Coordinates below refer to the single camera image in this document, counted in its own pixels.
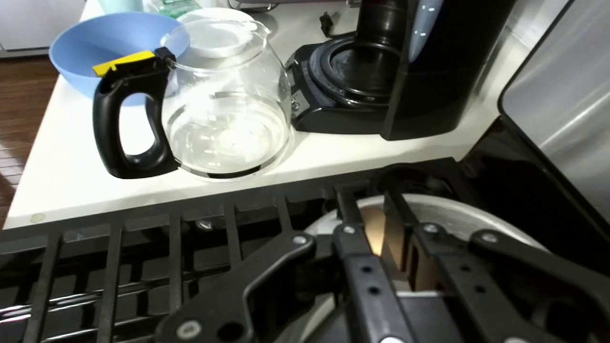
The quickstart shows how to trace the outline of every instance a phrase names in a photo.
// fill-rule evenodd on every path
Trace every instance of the coffee maker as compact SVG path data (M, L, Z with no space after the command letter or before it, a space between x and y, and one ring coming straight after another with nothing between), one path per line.
M288 63L299 132L451 132L514 0L362 0L354 32Z

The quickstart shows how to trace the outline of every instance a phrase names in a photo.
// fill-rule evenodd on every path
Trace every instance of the stovetop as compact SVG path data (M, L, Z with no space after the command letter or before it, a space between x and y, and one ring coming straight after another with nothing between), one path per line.
M3 231L0 341L150 341L169 313L265 244L303 233L345 198L387 192L476 206L552 255L610 276L608 223L499 120L461 162L394 164ZM221 341L240 341L230 334Z

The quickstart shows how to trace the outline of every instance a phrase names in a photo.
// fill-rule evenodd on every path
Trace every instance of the black handle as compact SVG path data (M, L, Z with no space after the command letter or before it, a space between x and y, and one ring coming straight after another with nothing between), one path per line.
M167 50L154 51L156 57L116 65L99 82L93 99L93 132L99 156L114 177L137 179L177 170L167 137L162 128L162 103L175 59ZM127 156L120 143L120 105L133 93L146 95L146 116L154 143L148 151Z

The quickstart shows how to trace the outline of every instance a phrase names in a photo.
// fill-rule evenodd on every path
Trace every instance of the gas stove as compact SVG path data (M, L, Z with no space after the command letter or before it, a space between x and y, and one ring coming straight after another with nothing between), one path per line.
M608 233L501 118L459 162L3 231L0 341L608 341Z

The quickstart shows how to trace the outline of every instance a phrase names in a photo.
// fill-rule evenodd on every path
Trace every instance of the white countertop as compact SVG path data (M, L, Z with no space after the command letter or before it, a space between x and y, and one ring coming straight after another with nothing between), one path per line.
M356 11L343 4L282 4L265 23L274 31L270 44L286 61L307 42L324 40L318 15L339 11L335 31L349 31ZM87 2L84 17L101 13ZM177 170L150 179L116 179L101 164L91 130L91 99L80 95L63 78L47 103L38 137L24 166L7 213L5 229L80 217L124 208L219 194L263 185L301 181L345 172L371 170L394 162L419 162L451 156L463 158L497 116L497 93L524 59L524 48L507 38L493 67L469 101L457 130L425 139L383 141L379 135L297 133L272 166L240 179L215 181ZM143 149L148 133L145 116L124 116L129 149Z

